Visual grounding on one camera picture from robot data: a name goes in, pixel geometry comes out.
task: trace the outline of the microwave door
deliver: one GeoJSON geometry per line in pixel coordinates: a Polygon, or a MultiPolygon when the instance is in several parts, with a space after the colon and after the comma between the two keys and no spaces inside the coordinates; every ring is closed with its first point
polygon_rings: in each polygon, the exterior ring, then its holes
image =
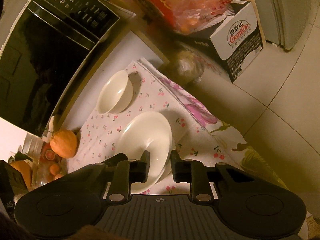
{"type": "Polygon", "coordinates": [[[0,58],[0,117],[38,136],[95,43],[31,1],[0,58]]]}

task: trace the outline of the cherry print tablecloth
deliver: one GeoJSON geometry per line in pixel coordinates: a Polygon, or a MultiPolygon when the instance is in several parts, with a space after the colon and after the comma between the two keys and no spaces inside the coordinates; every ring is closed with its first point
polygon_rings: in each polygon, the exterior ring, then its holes
{"type": "MultiPolygon", "coordinates": [[[[146,59],[126,68],[133,85],[133,99],[120,114],[99,115],[94,109],[79,133],[79,149],[68,159],[68,172],[98,163],[117,154],[117,141],[126,125],[145,111],[158,111],[169,121],[176,149],[182,159],[195,159],[205,166],[226,162],[285,187],[239,131],[217,119],[195,97],[167,79],[146,59]]],[[[175,183],[170,173],[142,194],[184,194],[188,183],[175,183]]]]}

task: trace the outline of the clear plastic bag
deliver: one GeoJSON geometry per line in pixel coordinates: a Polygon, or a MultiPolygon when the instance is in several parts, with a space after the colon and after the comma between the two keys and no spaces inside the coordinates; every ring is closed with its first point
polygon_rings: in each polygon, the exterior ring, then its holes
{"type": "Polygon", "coordinates": [[[223,14],[231,0],[166,0],[175,18],[175,29],[189,34],[223,14]]]}

